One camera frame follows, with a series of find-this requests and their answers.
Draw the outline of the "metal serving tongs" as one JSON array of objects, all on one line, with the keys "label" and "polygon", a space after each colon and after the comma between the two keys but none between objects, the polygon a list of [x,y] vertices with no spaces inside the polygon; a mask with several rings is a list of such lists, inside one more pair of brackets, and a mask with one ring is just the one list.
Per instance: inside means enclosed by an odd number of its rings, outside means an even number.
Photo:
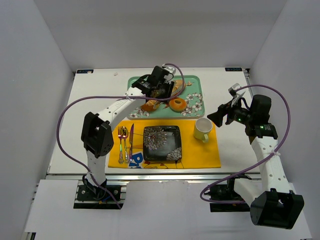
[{"label": "metal serving tongs", "polygon": [[160,91],[155,91],[153,94],[153,97],[155,98],[152,101],[152,110],[155,111],[158,109],[159,105],[162,103],[161,101],[159,101],[159,99],[163,98],[163,94]]}]

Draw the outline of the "brown bread slice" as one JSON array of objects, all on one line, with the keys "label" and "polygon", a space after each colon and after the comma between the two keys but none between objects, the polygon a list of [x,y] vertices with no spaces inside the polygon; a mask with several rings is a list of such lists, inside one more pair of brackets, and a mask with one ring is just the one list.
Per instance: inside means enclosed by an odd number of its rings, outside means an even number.
[{"label": "brown bread slice", "polygon": [[174,86],[171,92],[171,96],[177,96],[179,94],[179,92],[183,89],[182,86]]}]

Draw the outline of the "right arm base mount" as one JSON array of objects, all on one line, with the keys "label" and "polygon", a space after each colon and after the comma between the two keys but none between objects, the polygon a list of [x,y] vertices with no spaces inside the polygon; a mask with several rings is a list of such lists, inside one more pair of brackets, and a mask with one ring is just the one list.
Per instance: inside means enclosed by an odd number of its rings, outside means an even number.
[{"label": "right arm base mount", "polygon": [[[243,199],[233,190],[230,190],[227,184],[218,184],[210,188],[206,195],[210,196],[210,200],[214,201],[242,201]],[[249,212],[250,207],[246,203],[241,204],[221,204],[210,203],[211,213],[236,213]]]}]

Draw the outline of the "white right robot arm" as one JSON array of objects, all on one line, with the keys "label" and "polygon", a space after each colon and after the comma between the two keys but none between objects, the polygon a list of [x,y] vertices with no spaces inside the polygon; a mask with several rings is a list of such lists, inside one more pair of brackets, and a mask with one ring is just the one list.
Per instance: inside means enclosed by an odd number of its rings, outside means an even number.
[{"label": "white right robot arm", "polygon": [[211,186],[207,195],[211,206],[220,212],[234,206],[249,209],[254,225],[290,230],[294,227],[303,207],[302,195],[296,194],[289,184],[282,166],[278,147],[278,134],[269,123],[272,100],[265,95],[254,95],[250,106],[242,107],[240,99],[222,104],[207,117],[217,127],[238,122],[245,125],[245,134],[257,158],[261,184],[244,173],[228,179],[226,184]]}]

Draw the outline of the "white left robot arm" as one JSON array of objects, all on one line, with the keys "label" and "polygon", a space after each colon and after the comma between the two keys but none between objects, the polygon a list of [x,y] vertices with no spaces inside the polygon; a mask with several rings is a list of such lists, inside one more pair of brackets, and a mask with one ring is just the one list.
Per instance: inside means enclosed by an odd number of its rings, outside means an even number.
[{"label": "white left robot arm", "polygon": [[114,145],[113,131],[134,109],[147,102],[145,97],[167,99],[174,88],[172,78],[176,68],[169,65],[155,66],[151,74],[138,78],[131,84],[124,99],[116,100],[98,113],[89,112],[84,117],[81,140],[87,154],[87,185],[97,188],[106,184],[106,155]]}]

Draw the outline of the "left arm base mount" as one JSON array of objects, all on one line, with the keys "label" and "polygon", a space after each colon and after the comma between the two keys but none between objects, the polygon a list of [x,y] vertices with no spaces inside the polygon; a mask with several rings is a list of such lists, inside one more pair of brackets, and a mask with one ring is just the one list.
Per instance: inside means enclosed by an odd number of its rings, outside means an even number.
[{"label": "left arm base mount", "polygon": [[74,209],[82,210],[120,210],[124,204],[125,187],[104,185],[104,188],[80,183],[77,186],[73,202]]}]

